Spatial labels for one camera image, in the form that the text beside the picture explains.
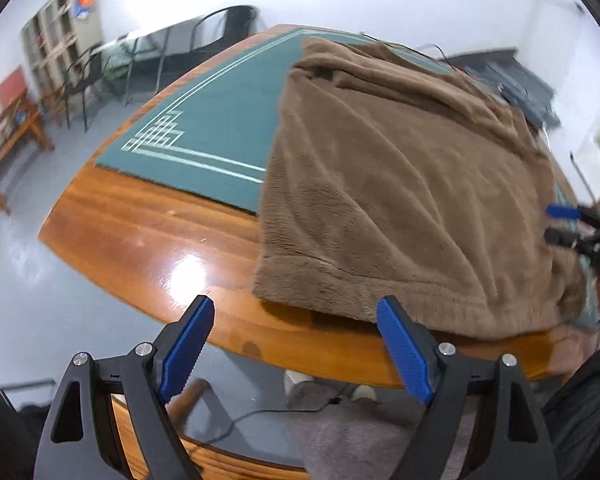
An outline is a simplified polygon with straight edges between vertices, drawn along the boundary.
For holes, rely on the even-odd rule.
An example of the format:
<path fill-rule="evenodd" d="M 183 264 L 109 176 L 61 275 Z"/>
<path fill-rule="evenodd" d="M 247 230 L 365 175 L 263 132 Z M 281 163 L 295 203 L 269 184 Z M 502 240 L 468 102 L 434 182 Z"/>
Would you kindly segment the black metal chair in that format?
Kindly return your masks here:
<path fill-rule="evenodd" d="M 226 6 L 198 18 L 189 39 L 189 53 L 221 52 L 247 39 L 256 29 L 260 10 L 240 4 Z"/>
<path fill-rule="evenodd" d="M 65 70 L 60 87 L 62 105 L 67 127 L 70 127 L 70 101 L 77 94 L 81 99 L 82 119 L 84 131 L 88 130 L 86 116 L 86 92 L 94 88 L 105 76 L 109 61 L 102 59 L 106 44 L 99 41 L 86 49 L 73 60 Z"/>

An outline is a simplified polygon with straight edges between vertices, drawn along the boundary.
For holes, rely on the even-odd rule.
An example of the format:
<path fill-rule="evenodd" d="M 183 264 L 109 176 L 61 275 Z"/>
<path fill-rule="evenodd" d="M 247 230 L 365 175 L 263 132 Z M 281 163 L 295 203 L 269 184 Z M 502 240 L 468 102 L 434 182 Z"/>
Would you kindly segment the glass side table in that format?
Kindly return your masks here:
<path fill-rule="evenodd" d="M 186 73 L 193 24 L 137 29 L 105 44 L 104 81 L 110 91 L 129 105 L 136 96 L 154 96 Z"/>

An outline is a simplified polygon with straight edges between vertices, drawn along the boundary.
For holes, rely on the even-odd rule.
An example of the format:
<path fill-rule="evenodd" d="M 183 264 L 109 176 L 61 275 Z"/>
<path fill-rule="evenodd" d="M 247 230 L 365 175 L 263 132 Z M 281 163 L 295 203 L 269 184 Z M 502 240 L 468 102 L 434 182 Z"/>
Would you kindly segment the green table mat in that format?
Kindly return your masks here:
<path fill-rule="evenodd" d="M 295 27 L 184 84 L 143 114 L 96 160 L 102 168 L 257 212 L 288 70 L 317 37 L 367 44 L 347 32 Z"/>

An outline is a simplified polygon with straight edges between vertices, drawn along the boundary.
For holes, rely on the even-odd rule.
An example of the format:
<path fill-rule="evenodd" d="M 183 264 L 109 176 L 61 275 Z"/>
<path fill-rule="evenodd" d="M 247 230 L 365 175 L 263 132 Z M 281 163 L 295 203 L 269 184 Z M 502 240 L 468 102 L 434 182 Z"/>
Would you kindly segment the red board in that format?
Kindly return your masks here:
<path fill-rule="evenodd" d="M 22 67 L 18 66 L 0 82 L 0 110 L 4 110 L 20 93 L 27 90 L 26 77 L 24 76 Z"/>

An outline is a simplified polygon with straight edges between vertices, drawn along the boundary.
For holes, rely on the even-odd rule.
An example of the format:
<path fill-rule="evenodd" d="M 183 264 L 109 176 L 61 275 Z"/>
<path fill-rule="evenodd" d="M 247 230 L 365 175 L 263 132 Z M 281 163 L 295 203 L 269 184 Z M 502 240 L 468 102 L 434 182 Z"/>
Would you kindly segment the brown fleece sweater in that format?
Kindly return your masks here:
<path fill-rule="evenodd" d="M 279 101 L 254 296 L 502 339 L 577 318 L 586 277 L 544 242 L 570 194 L 524 115 L 383 44 L 306 38 Z"/>

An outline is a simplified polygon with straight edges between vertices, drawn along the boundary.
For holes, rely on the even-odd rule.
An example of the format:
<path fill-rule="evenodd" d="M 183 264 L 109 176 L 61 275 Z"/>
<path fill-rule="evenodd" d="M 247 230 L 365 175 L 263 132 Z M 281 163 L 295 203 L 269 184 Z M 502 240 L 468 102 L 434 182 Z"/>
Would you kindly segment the beige glass cabinet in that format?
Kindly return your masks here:
<path fill-rule="evenodd" d="M 96 0 L 48 0 L 20 32 L 35 87 L 50 92 L 87 73 L 92 47 L 104 43 Z"/>

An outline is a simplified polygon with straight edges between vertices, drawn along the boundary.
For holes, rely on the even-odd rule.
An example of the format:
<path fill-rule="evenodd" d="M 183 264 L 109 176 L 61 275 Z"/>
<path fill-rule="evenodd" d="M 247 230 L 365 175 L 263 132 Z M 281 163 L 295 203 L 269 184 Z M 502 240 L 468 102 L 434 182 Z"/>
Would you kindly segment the grey trousers leg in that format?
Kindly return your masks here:
<path fill-rule="evenodd" d="M 409 394 L 379 401 L 368 385 L 332 386 L 287 370 L 288 426 L 312 479 L 388 479 L 425 407 Z"/>

